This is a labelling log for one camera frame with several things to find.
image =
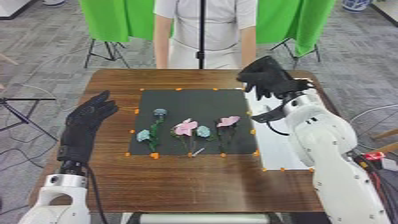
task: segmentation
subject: gray carpet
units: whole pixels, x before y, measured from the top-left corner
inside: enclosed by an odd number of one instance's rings
[[[319,40],[321,63],[308,55],[298,64],[301,70],[310,71],[319,79],[324,92],[335,104],[340,116],[349,119],[365,109],[398,103],[398,28],[390,25],[372,9],[360,14],[349,14],[335,7],[324,33]],[[61,110],[76,105],[90,75],[99,68],[123,68],[122,63],[92,58],[88,69],[83,69],[83,59],[88,47],[86,26],[76,0],[58,8],[33,4],[26,12],[12,21],[0,21],[0,52],[17,61],[13,66],[0,61],[0,83],[6,86],[4,97],[42,97],[42,91],[19,84],[45,89],[58,97]],[[292,62],[282,48],[267,52],[271,45],[257,46],[257,56],[271,54],[283,68]],[[122,49],[122,55],[131,68],[154,68],[150,42],[131,39]],[[26,112],[28,103],[12,104]],[[67,111],[54,103],[42,103],[31,119],[52,135],[60,135]],[[358,119],[354,128],[360,141],[376,147],[390,143],[395,138],[372,142],[370,133],[395,128],[398,116],[367,130],[385,117],[398,111],[376,111]],[[6,110],[0,109],[0,126],[12,123]],[[52,145],[52,141],[40,136],[26,126],[0,133],[0,152],[19,148],[29,157],[38,155]],[[44,165],[45,156],[35,159]],[[0,170],[24,161],[17,151],[0,156]],[[0,200],[1,210],[26,205],[28,194],[40,174],[40,169],[24,162],[19,166],[0,171]],[[0,216],[0,224],[17,222],[26,209]]]

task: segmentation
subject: white shirt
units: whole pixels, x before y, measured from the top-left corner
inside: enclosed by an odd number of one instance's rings
[[[198,0],[155,0],[154,14],[173,19],[171,39],[198,48]],[[255,26],[257,0],[205,0],[203,49],[219,51],[237,43],[239,30]]]

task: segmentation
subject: person's arm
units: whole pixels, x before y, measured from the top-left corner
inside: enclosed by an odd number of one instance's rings
[[[241,68],[255,60],[257,0],[235,1],[235,22],[241,41]]]
[[[154,15],[152,45],[157,69],[166,69],[170,23],[171,19],[164,18],[159,15]]]
[[[255,26],[239,30],[241,37],[241,68],[255,60]]]

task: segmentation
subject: green backdrop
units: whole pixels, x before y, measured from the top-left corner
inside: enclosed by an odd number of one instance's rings
[[[314,48],[335,0],[259,0],[257,43],[296,40],[294,55]],[[154,0],[79,0],[90,37],[127,42],[152,40]]]

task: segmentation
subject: wooden table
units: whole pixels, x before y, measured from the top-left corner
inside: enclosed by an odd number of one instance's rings
[[[125,157],[139,102],[139,88],[235,88],[232,70],[99,70],[92,75],[81,101],[109,90],[120,110],[104,121],[95,138],[90,166],[95,172],[106,212],[308,212],[321,211],[308,171],[266,171],[251,155]],[[292,77],[310,78],[305,71]],[[49,158],[29,205],[35,202],[44,177],[58,167]],[[93,194],[88,208],[95,211]]]

